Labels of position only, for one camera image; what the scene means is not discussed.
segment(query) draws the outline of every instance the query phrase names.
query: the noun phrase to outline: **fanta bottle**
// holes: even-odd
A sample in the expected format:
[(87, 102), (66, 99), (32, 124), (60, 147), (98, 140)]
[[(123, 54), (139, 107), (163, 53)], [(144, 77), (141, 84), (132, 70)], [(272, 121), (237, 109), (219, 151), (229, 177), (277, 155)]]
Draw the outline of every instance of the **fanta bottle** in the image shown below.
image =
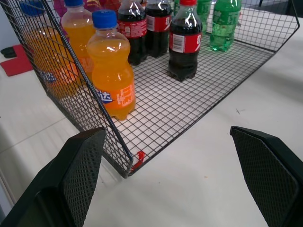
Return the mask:
[(38, 0), (20, 2), (21, 12), (25, 15), (26, 25), (23, 36), (31, 49), (35, 70), (56, 98), (76, 93), (73, 83), (78, 83), (78, 72), (67, 59), (59, 34), (51, 29), (42, 3)]
[(91, 12), (84, 8), (83, 0), (64, 0), (67, 12), (61, 24), (70, 38), (70, 44), (91, 81), (93, 62), (87, 53), (87, 43), (94, 35)]
[(125, 120), (134, 110), (134, 73), (127, 61), (130, 44), (117, 32), (117, 18), (112, 10), (92, 13), (96, 33), (88, 43), (94, 62), (93, 85), (109, 115)]

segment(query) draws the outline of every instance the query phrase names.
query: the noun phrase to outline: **white table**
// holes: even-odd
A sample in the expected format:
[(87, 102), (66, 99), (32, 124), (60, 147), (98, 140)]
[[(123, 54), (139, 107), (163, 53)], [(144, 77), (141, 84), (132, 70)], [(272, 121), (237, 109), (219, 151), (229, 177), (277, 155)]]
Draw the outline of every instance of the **white table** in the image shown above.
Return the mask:
[[(303, 160), (303, 28), (268, 63), (140, 171), (102, 160), (86, 227), (265, 227), (244, 182), (233, 125), (280, 137)], [(78, 133), (34, 75), (0, 69), (0, 176), (11, 205)]]

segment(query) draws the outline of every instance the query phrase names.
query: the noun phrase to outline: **red label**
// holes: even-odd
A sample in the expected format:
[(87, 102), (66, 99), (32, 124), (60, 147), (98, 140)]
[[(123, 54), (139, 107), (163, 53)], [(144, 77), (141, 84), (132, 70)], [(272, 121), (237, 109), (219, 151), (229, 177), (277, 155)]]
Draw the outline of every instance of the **red label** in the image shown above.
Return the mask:
[(134, 22), (119, 20), (118, 24), (119, 32), (127, 38), (139, 38), (146, 35), (146, 18)]
[(201, 33), (196, 35), (176, 35), (169, 33), (169, 48), (179, 53), (195, 53), (200, 50)]
[(152, 32), (165, 32), (169, 29), (171, 22), (171, 15), (166, 17), (151, 17), (146, 16), (147, 18), (147, 30)]

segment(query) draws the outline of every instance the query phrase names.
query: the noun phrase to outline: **black wire basket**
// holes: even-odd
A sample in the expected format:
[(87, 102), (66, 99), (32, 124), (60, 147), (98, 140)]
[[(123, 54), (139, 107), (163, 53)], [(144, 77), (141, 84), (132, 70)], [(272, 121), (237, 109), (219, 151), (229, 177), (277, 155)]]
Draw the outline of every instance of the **black wire basket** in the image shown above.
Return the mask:
[[(51, 22), (44, 26), (58, 35), (42, 36), (43, 40), (28, 36), (41, 23), (27, 22), (19, 9), (21, 1), (0, 0), (0, 3), (47, 95), (78, 130), (104, 126), (107, 135), (103, 156), (124, 178), (138, 171), (214, 108), (274, 56), (299, 28), (292, 0), (266, 1), (261, 7), (256, 0), (243, 0), (232, 48), (228, 52), (213, 52), (209, 36), (205, 35), (193, 79), (179, 82), (168, 76), (168, 53), (157, 59), (148, 57), (134, 66), (136, 109), (127, 120), (118, 121), (106, 112), (68, 43), (60, 26), (60, 10), (64, 6), (58, 7), (54, 1), (42, 0), (44, 17)], [(118, 9), (117, 3), (111, 7), (111, 0), (107, 1), (106, 7)], [(90, 4), (100, 3), (95, 0)], [(213, 8), (212, 4), (208, 33), (212, 31)], [(59, 56), (63, 61), (54, 64), (38, 61), (33, 45), (35, 55)], [(59, 71), (64, 86), (54, 86), (45, 80), (41, 67)]]

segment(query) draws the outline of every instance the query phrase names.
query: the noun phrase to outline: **green soda bottle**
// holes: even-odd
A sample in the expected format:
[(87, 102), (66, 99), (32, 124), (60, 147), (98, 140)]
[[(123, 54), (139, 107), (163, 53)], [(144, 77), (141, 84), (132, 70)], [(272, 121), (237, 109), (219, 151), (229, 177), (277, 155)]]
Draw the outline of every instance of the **green soda bottle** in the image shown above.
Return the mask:
[(180, 0), (175, 0), (174, 1), (174, 16), (177, 15), (179, 9), (180, 9)]
[(198, 0), (197, 14), (202, 22), (202, 33), (205, 34), (207, 31), (207, 19), (210, 12), (212, 0)]
[(227, 51), (234, 40), (234, 32), (241, 10), (241, 0), (218, 0), (214, 6), (213, 32), (210, 46), (214, 51)]

